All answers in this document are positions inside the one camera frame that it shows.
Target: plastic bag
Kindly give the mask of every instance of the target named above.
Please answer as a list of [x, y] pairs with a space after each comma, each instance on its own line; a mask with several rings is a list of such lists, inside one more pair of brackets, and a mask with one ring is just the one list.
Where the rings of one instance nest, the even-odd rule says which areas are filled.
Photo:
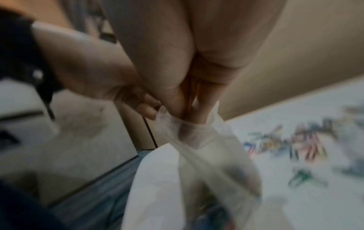
[[174, 118], [164, 107], [157, 115], [157, 130], [180, 153], [185, 229], [242, 230], [260, 205], [260, 176], [217, 109], [206, 125]]

